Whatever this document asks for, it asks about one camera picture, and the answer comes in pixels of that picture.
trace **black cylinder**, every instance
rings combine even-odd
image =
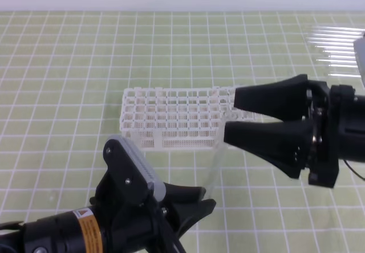
[[[338,136],[339,159],[365,162],[365,96],[343,104]]]
[[[90,226],[90,221],[82,222],[78,217],[84,210],[92,212],[97,221],[94,227]],[[0,236],[0,243],[14,244],[18,253],[136,252],[150,245],[157,232],[150,214],[139,212],[134,215],[126,218],[123,213],[114,214],[108,209],[91,206],[26,223],[17,236]],[[101,250],[94,238],[100,234]]]

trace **white grid line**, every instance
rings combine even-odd
[[[28,19],[27,19],[26,24],[28,24],[28,22],[29,22],[29,20],[30,20],[30,17],[31,17],[31,15],[29,15],[29,17],[28,17]],[[46,19],[44,20],[44,24],[43,24],[43,27],[42,27],[42,31],[43,31],[43,30],[44,30],[44,28],[45,28],[47,18],[48,18],[48,16],[47,16],[47,17],[46,17]],[[41,37],[41,35],[42,35],[42,31],[41,31],[41,33],[38,35],[37,43],[38,43],[38,42],[39,42],[39,40],[40,40],[40,37]],[[36,44],[36,45],[34,46],[34,48],[33,48],[33,53],[32,53],[32,55],[34,55],[36,47],[37,47],[37,44]],[[14,103],[16,102],[16,100],[17,100],[17,98],[18,98],[18,95],[19,95],[19,93],[20,93],[20,91],[21,91],[20,89],[21,89],[21,87],[22,87],[22,84],[24,83],[24,80],[25,80],[26,74],[27,74],[27,72],[28,72],[28,70],[29,70],[29,66],[30,66],[30,64],[31,64],[31,61],[32,61],[32,57],[29,59],[28,66],[27,66],[27,68],[26,68],[26,71],[24,72],[23,79],[22,79],[22,81],[21,81],[21,85],[19,86],[19,90],[18,90],[17,94],[15,95]],[[41,89],[42,89],[42,87],[43,87],[43,83],[44,83],[44,80],[42,81],[42,86],[40,87],[39,93],[38,93],[38,95],[37,95],[37,102],[38,102],[38,99],[39,99],[39,97],[40,97],[40,93],[42,92],[42,91],[41,91]],[[28,125],[27,125],[27,129],[26,129],[26,131],[25,131],[25,135],[24,135],[24,138],[23,138],[23,140],[22,140],[21,147],[20,147],[20,152],[19,152],[19,153],[18,153],[18,155],[17,155],[17,159],[16,159],[16,161],[15,161],[13,171],[11,172],[11,176],[10,176],[10,180],[9,180],[9,183],[8,183],[7,188],[10,188],[11,183],[12,183],[12,181],[13,181],[14,174],[15,174],[15,171],[16,171],[16,169],[17,169],[17,165],[18,165],[19,160],[20,160],[21,151],[23,150],[23,148],[24,148],[24,144],[25,144],[25,141],[26,141],[26,139],[27,139],[27,135],[28,135],[28,132],[29,132],[29,129],[30,129],[31,120],[33,119],[33,116],[34,116],[34,112],[35,112],[35,107],[33,108],[33,111],[32,111],[31,117],[30,117],[30,121],[29,121],[29,123],[28,123]],[[4,127],[4,129],[3,129],[3,132],[5,131],[6,126],[7,126],[7,123],[8,123],[8,122],[6,122],[6,123],[5,123],[5,127]],[[1,208],[0,208],[0,215],[2,214],[2,210],[4,209],[4,206],[5,206],[5,203],[6,203],[6,200],[7,200],[7,196],[8,196],[8,194],[9,194],[9,191],[6,191],[6,192],[5,192],[4,199],[3,199],[3,202],[2,202],[2,204],[1,204]]]
[[[228,35],[228,27],[227,27],[227,17],[226,17],[226,14],[224,14],[224,23],[225,23],[225,27],[226,27],[226,37],[227,37],[227,43],[228,43],[228,54],[229,54],[229,61],[230,61],[230,70],[232,72],[233,85],[235,85],[236,84],[236,81],[234,79],[232,56],[231,56],[231,53],[230,53],[230,43],[229,43],[229,35]]]
[[[172,46],[172,28],[173,28],[173,13],[171,13],[171,42],[170,42],[170,88],[172,88],[172,53],[173,53],[173,46]]]
[[[66,20],[66,16],[64,16],[64,18],[63,18],[63,21],[62,21],[62,24],[61,24],[61,26],[60,26],[60,29],[59,29],[59,34],[58,34],[58,36],[57,36],[57,40],[56,40],[56,43],[58,43],[58,41],[59,41],[59,37],[60,37],[60,34],[61,34],[61,31],[62,31],[62,27],[63,27],[63,25],[64,25],[64,21]],[[55,45],[55,47],[53,48],[53,51],[52,51],[52,53],[54,53],[55,52],[55,50],[56,50],[56,47],[57,47],[57,45]],[[50,61],[49,61],[49,63],[48,63],[48,68],[47,68],[47,72],[49,71],[49,69],[50,69],[50,65],[51,65],[51,61],[52,61],[52,56],[50,57]],[[51,126],[51,129],[50,129],[50,132],[49,132],[49,134],[47,135],[47,144],[46,144],[46,147],[45,147],[45,150],[47,150],[47,148],[48,148],[48,145],[49,145],[49,142],[50,142],[50,139],[51,139],[51,132],[53,131],[53,127],[54,127],[54,123],[55,123],[55,121],[53,121],[52,122],[52,126]],[[35,189],[37,188],[37,186],[38,186],[38,182],[39,182],[39,177],[40,177],[40,169],[42,168],[42,166],[43,166],[43,163],[44,163],[44,158],[45,158],[45,153],[43,154],[43,156],[42,156],[42,160],[41,160],[41,162],[40,162],[40,166],[39,166],[39,170],[38,170],[38,174],[37,174],[37,177],[36,177],[36,181],[35,181],[35,185],[34,185],[34,190],[33,190],[33,192],[32,192],[32,195],[31,195],[31,198],[30,198],[30,202],[29,202],[29,209],[31,209],[31,207],[32,207],[32,205],[33,205],[33,201],[34,201],[34,195],[35,195]],[[27,212],[27,215],[26,215],[26,217],[25,217],[25,221],[27,222],[28,221],[28,219],[29,219],[29,212]]]
[[[100,30],[100,24],[101,24],[101,22],[102,22],[102,16],[103,16],[103,13],[101,13],[101,14],[100,14],[100,17],[99,17],[99,26],[98,26],[98,31]],[[95,36],[95,42],[94,42],[94,46],[93,46],[93,52],[95,51],[95,47],[96,47],[96,39],[97,39],[97,37]],[[89,77],[89,75],[90,75],[90,70],[91,70],[92,60],[93,60],[93,57],[91,58],[90,65],[89,65],[89,69],[88,69],[88,71],[87,71],[86,83],[85,83],[84,91],[83,91],[83,94],[82,94],[82,102],[83,102],[84,97],[85,97],[86,86],[87,86],[87,80],[88,80],[88,77]],[[80,107],[80,108],[79,108],[79,112],[78,112],[78,119],[77,119],[77,121],[76,121],[76,125],[75,125],[74,135],[73,135],[73,137],[72,137],[71,148],[73,148],[73,146],[74,146],[74,142],[75,142],[75,138],[76,138],[76,131],[77,131],[77,129],[78,129],[78,124],[79,124],[79,120],[80,120],[80,116],[81,116],[81,110],[82,110],[82,108]],[[60,203],[61,203],[62,191],[63,191],[64,184],[65,184],[65,181],[66,181],[67,169],[68,169],[68,166],[69,166],[69,164],[70,164],[70,159],[71,159],[71,152],[69,152],[69,154],[68,154],[68,158],[67,158],[67,162],[66,162],[66,168],[65,168],[65,170],[64,170],[64,174],[63,174],[63,180],[62,180],[62,184],[61,184],[61,191],[60,191],[60,193],[59,193],[58,201],[57,201],[56,213],[58,213],[59,205],[60,205]]]
[[[214,87],[214,75],[213,75],[213,60],[212,60],[212,49],[210,48],[210,33],[209,33],[209,18],[208,12],[206,13],[206,24],[208,28],[208,47],[209,47],[209,59],[210,59],[210,72],[212,74],[212,87]]]
[[[225,203],[225,197],[224,197],[224,188],[223,188],[223,176],[222,176],[222,169],[219,169],[220,174],[220,182],[221,182],[221,191],[222,191],[222,206],[223,206],[223,217],[224,217],[224,230],[225,230],[225,236],[226,236],[226,248],[227,253],[229,253],[229,239],[228,239],[228,228],[227,228],[227,217],[226,217],[226,203]]]
[[[114,36],[114,43],[115,43],[115,40],[116,40],[116,35],[117,35],[117,30],[116,30],[115,36]],[[115,52],[115,45],[113,45],[112,55],[114,55],[114,52]],[[107,95],[108,95],[108,85],[109,85],[109,81],[110,81],[110,74],[111,74],[111,66],[112,66],[112,64],[113,64],[113,57],[112,57],[112,59],[110,61],[110,68],[109,68],[109,71],[108,71],[107,86],[106,86],[105,93],[104,93],[103,113],[102,113],[102,116],[100,118],[100,127],[99,127],[99,131],[98,131],[98,138],[96,139],[95,152],[94,152],[94,157],[92,159],[91,173],[90,173],[90,179],[89,179],[89,185],[88,185],[89,189],[87,190],[87,195],[86,195],[86,200],[85,200],[86,201],[85,202],[85,205],[86,206],[88,205],[88,201],[89,201],[89,198],[90,198],[90,187],[91,187],[92,176],[93,176],[94,168],[95,168],[96,154],[98,153],[99,139],[100,139],[100,136],[103,135],[103,134],[101,134],[101,131],[102,131],[102,122],[103,122],[103,119],[105,118],[104,117],[104,110],[105,110],[105,103],[106,103]]]
[[[283,226],[283,233],[284,233],[284,237],[285,237],[286,250],[288,251],[288,253],[290,253],[289,241],[287,239],[287,233],[286,233],[287,232],[287,229],[285,227],[285,221],[284,221],[283,211],[281,209],[281,204],[280,204],[279,192],[278,192],[278,188],[276,186],[274,168],[271,169],[271,175],[273,176],[274,187],[275,187],[275,194],[276,194],[276,198],[278,200],[279,213],[280,213],[281,224]]]
[[[198,185],[198,182],[197,182],[197,177],[196,177],[196,152],[194,152],[194,186],[197,186]],[[199,250],[199,222],[196,223],[196,251],[197,253],[200,253],[200,250]]]
[[[138,13],[136,13],[135,19],[136,19],[135,20],[135,31],[133,34],[132,53],[131,53],[132,55],[133,55],[133,51],[134,51],[134,47],[135,47]],[[131,76],[132,76],[132,66],[133,66],[133,56],[131,57],[131,65],[129,67],[128,87],[129,87],[129,82],[131,81]]]
[[[244,154],[244,160],[245,160],[245,168],[247,167],[247,158],[246,158],[246,152],[243,152]],[[256,226],[256,219],[255,219],[255,212],[254,212],[254,206],[253,206],[253,201],[252,201],[252,194],[251,194],[251,186],[250,186],[250,179],[249,179],[249,172],[248,170],[246,170],[246,179],[247,179],[247,186],[248,186],[248,190],[249,190],[249,197],[250,197],[250,210],[251,210],[251,216],[252,216],[252,221],[253,221],[253,230],[255,233],[255,240],[256,240],[256,247],[257,247],[257,253],[260,253],[260,246],[259,246],[259,241],[258,241],[258,230],[257,230],[257,226]]]

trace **screw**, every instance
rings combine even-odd
[[[33,253],[47,253],[47,250],[44,247],[37,247]]]
[[[162,214],[164,214],[164,216],[166,216],[167,215],[167,209],[163,207],[161,210],[162,210]]]

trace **cutting mat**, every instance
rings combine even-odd
[[[88,203],[127,87],[327,80],[305,41],[315,24],[361,28],[365,13],[0,13],[1,222]],[[359,79],[328,81],[363,92]],[[184,185],[202,184],[209,155],[146,153],[163,180]],[[216,210],[182,238],[188,252],[365,252],[365,186],[343,164],[335,190],[239,150],[220,176]]]

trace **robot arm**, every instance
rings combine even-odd
[[[334,187],[338,160],[365,161],[365,96],[353,87],[298,75],[237,88],[234,106],[281,120],[228,122],[224,141],[270,162],[290,178],[310,169],[309,184]]]

